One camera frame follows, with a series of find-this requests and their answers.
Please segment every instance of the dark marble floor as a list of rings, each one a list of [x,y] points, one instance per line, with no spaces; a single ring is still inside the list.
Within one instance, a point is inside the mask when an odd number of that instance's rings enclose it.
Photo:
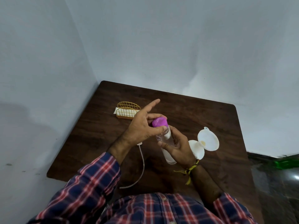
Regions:
[[[274,158],[248,157],[265,224],[299,224],[299,168],[279,170]]]

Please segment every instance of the brown wooden table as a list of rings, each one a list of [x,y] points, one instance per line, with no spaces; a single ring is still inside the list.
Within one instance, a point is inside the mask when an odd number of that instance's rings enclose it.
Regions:
[[[219,149],[205,151],[202,165],[224,191],[237,198],[259,223],[263,223],[237,110],[231,104],[102,81],[51,165],[47,177],[68,181],[82,166],[105,152],[125,131],[130,120],[118,119],[113,114],[118,102],[130,101],[144,107],[157,98],[161,102],[152,112],[167,116],[168,123],[189,140],[196,140],[198,132],[205,126],[215,133]],[[144,141],[141,149],[145,160],[144,175],[133,187],[118,190],[121,196],[179,192],[199,198],[193,185],[185,185],[187,177],[173,172],[181,170],[181,167],[167,164],[155,138]],[[139,148],[135,146],[121,166],[119,185],[134,183],[142,168]]]

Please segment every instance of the bracelet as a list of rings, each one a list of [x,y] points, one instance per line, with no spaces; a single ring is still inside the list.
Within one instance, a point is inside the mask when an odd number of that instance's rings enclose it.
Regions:
[[[196,161],[196,164],[195,165],[193,165],[192,167],[190,167],[190,168],[188,168],[187,170],[174,170],[174,172],[179,172],[179,173],[182,173],[183,175],[189,175],[189,179],[188,179],[188,181],[186,182],[186,185],[189,185],[190,184],[190,182],[191,182],[191,177],[190,177],[190,173],[191,173],[191,171],[195,168],[195,167],[197,167],[199,165],[199,159],[197,159],[197,161]]]

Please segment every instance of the green object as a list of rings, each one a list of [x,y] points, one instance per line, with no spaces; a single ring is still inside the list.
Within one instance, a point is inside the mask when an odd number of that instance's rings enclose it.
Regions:
[[[274,166],[280,170],[296,168],[299,167],[299,159],[282,159],[274,161]]]

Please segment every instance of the white wall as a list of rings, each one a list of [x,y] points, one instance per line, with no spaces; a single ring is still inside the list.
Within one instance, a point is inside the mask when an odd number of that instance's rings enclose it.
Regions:
[[[250,152],[299,153],[299,0],[66,0],[98,81],[236,106]]]
[[[95,86],[64,0],[0,0],[0,223],[64,186],[46,172]]]

